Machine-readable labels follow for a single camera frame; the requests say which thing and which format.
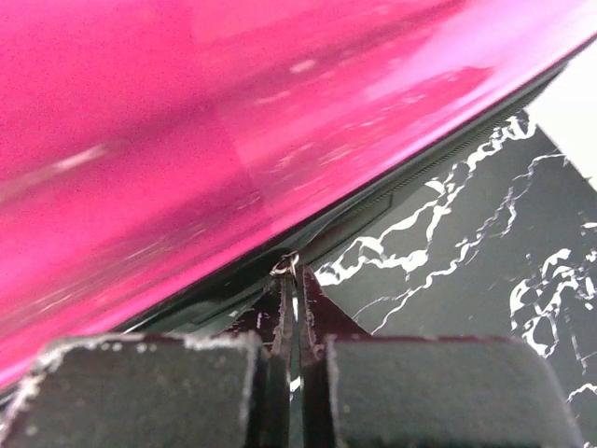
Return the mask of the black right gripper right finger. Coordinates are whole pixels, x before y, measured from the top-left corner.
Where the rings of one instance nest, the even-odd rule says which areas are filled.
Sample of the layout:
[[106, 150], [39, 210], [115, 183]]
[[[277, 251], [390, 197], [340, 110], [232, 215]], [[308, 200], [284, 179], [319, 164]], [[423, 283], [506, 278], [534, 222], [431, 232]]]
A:
[[333, 447], [326, 338], [367, 339], [370, 335], [324, 292], [312, 268], [298, 268], [299, 365], [302, 379], [303, 445]]

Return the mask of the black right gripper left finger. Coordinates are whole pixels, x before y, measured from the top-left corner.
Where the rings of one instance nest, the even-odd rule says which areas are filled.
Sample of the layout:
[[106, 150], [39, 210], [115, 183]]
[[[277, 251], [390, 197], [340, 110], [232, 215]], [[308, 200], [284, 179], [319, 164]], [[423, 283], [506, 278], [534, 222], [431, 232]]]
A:
[[261, 340], [249, 414], [249, 447], [286, 447], [290, 414], [294, 277], [274, 275], [259, 299], [228, 328]]

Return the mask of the teal and pink kids suitcase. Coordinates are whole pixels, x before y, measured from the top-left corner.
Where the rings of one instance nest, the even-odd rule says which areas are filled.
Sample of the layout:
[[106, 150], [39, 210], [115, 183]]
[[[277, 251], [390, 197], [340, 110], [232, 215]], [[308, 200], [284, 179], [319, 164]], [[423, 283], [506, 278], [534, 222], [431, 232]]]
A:
[[353, 194], [592, 39], [592, 1], [5, 1], [1, 385]]

